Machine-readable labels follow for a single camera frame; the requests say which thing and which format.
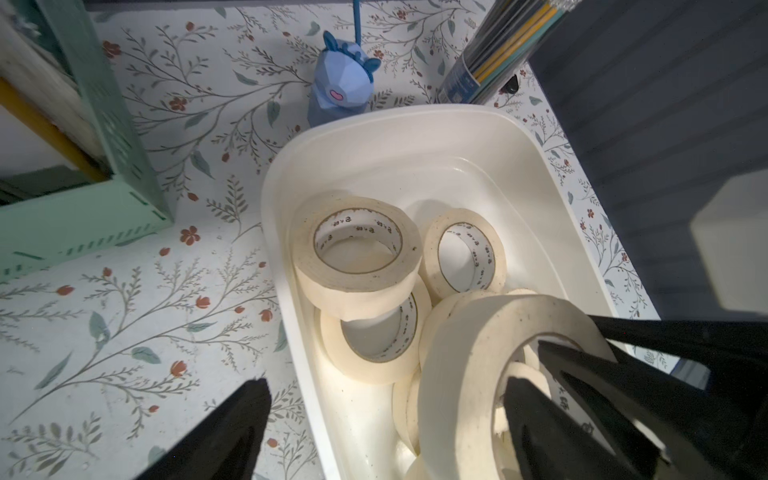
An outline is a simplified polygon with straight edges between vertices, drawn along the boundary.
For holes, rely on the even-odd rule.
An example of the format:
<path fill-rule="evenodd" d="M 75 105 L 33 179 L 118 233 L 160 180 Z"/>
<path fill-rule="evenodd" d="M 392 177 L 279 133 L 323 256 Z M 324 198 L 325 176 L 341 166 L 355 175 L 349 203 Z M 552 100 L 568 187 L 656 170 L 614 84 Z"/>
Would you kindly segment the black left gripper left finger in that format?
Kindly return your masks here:
<path fill-rule="evenodd" d="M 272 396 L 265 378 L 244 382 L 140 479 L 250 479 Z"/>

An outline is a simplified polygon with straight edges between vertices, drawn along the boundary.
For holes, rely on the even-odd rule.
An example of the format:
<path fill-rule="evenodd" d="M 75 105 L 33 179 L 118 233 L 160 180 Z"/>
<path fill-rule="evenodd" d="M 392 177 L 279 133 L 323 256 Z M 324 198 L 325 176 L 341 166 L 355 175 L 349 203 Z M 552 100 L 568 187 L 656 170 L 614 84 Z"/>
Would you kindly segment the mint green file organizer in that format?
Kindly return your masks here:
<path fill-rule="evenodd" d="M 38 5 L 66 55 L 112 176 L 2 207 L 2 279 L 130 242 L 173 223 L 84 4 Z"/>

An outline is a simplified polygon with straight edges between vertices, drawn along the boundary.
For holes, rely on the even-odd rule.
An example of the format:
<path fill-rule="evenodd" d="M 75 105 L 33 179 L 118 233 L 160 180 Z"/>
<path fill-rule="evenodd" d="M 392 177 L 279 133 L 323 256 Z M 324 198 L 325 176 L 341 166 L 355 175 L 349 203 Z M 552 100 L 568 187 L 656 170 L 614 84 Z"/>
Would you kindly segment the white plastic storage box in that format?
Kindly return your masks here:
<path fill-rule="evenodd" d="M 380 110 L 291 140 L 261 197 L 266 249 L 300 391 L 328 479 L 399 479 L 410 457 L 396 437 L 391 391 L 346 378 L 322 344 L 315 308 L 291 258 L 290 235 L 326 197 L 377 199 L 420 227 L 451 208 L 499 233 L 508 282 L 607 317 L 617 310 L 554 178 L 541 143 L 520 121 L 476 105 Z"/>

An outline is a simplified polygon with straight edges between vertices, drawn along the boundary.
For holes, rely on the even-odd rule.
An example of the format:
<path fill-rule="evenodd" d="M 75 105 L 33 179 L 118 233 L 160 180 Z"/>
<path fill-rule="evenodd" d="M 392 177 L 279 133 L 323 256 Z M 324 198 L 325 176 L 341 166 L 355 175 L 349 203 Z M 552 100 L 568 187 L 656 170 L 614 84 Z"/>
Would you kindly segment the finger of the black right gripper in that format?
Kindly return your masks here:
<path fill-rule="evenodd" d="M 767 394 L 767 324 L 747 321 L 627 320 L 593 315 L 604 337 L 692 360 L 710 370 L 717 395 Z"/>
<path fill-rule="evenodd" d="M 627 354 L 606 360 L 548 341 L 539 358 L 630 471 L 653 479 L 766 478 L 766 388 L 715 370 L 699 389 Z"/>

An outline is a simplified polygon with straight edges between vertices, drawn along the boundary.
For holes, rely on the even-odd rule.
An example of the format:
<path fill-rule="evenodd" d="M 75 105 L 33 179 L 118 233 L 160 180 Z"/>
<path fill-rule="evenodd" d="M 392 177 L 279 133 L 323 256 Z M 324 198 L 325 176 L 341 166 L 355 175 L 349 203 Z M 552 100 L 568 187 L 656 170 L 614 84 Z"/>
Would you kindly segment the cream masking tape roll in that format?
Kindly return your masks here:
<path fill-rule="evenodd" d="M 350 272 L 322 254 L 350 239 L 370 239 L 391 253 L 388 263 Z M 411 294 L 423 258 L 417 225 L 400 208 L 373 198 L 325 195 L 291 232 L 291 254 L 308 300 L 344 321 L 367 320 L 399 306 Z"/>
<path fill-rule="evenodd" d="M 449 209 L 424 232 L 422 279 L 434 301 L 476 290 L 500 292 L 506 253 L 491 224 L 468 209 Z"/>
<path fill-rule="evenodd" d="M 345 377 L 372 385 L 392 384 L 414 373 L 419 342 L 432 303 L 417 279 L 410 296 L 374 319 L 342 321 L 317 314 L 321 339 L 330 362 Z"/>
<path fill-rule="evenodd" d="M 493 448 L 497 386 L 513 354 L 540 335 L 616 359 L 590 317 L 548 295 L 474 300 L 440 327 L 418 398 L 420 457 L 431 478 L 501 478 Z"/>

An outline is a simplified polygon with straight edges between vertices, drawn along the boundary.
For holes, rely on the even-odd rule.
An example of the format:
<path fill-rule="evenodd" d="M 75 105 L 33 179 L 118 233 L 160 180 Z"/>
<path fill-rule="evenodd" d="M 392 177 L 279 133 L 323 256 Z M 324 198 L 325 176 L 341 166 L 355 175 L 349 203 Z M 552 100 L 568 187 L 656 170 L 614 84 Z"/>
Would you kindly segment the small black clip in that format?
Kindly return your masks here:
<path fill-rule="evenodd" d="M 517 75 L 513 75 L 500 89 L 500 94 L 516 95 L 520 89 Z"/>

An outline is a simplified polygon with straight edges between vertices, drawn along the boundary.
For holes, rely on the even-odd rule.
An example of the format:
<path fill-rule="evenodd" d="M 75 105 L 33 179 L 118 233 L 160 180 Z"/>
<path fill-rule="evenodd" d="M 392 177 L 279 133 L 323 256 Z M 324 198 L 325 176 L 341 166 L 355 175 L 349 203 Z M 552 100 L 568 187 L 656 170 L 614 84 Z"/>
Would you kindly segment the clear tube of coloured pencils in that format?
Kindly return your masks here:
<path fill-rule="evenodd" d="M 578 1 L 497 1 L 438 88 L 440 104 L 484 104 L 506 85 Z"/>

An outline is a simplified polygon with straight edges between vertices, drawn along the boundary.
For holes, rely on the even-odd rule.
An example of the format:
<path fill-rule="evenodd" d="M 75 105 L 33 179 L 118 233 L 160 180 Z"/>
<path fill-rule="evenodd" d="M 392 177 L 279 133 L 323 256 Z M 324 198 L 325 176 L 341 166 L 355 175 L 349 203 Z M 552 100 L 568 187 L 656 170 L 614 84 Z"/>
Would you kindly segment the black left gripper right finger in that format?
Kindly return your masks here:
<path fill-rule="evenodd" d="M 638 479 L 532 382 L 511 377 L 505 413 L 525 479 Z"/>

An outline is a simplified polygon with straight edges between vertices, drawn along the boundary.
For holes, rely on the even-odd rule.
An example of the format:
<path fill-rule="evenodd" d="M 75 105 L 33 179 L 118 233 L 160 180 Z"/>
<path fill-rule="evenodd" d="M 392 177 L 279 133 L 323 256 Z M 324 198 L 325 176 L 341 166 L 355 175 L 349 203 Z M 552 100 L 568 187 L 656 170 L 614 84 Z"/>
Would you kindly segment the floral patterned table mat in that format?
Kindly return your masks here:
<path fill-rule="evenodd" d="M 1 475 L 130 479 L 244 381 L 274 403 L 254 475 L 322 479 L 268 261 L 260 195 L 308 126 L 347 2 L 89 16 L 171 226 L 1 284 Z"/>

